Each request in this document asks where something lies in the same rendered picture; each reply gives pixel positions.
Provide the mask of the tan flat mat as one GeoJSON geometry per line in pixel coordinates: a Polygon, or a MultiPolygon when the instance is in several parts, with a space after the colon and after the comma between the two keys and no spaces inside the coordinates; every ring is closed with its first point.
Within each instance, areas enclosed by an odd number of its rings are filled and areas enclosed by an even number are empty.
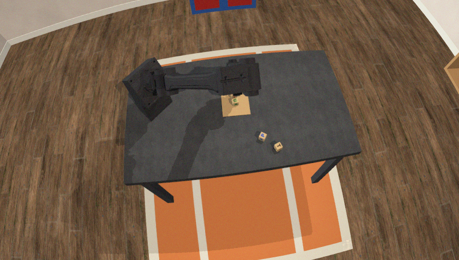
{"type": "Polygon", "coordinates": [[[248,96],[237,96],[239,105],[233,106],[231,95],[221,96],[222,116],[251,115],[248,96]]]}

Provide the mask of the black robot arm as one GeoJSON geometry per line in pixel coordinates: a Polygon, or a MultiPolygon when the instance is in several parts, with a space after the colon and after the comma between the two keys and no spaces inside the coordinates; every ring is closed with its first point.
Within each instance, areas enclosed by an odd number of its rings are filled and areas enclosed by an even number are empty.
{"type": "Polygon", "coordinates": [[[151,96],[171,96],[179,93],[176,88],[209,89],[216,91],[222,96],[231,94],[233,96],[240,96],[242,94],[245,96],[257,96],[259,95],[258,90],[261,89],[259,63],[255,62],[255,58],[240,59],[239,62],[237,62],[237,59],[229,60],[228,64],[226,63],[226,67],[216,68],[210,74],[195,73],[182,75],[176,73],[175,67],[168,69],[143,69],[142,96],[145,98],[151,96]]]}

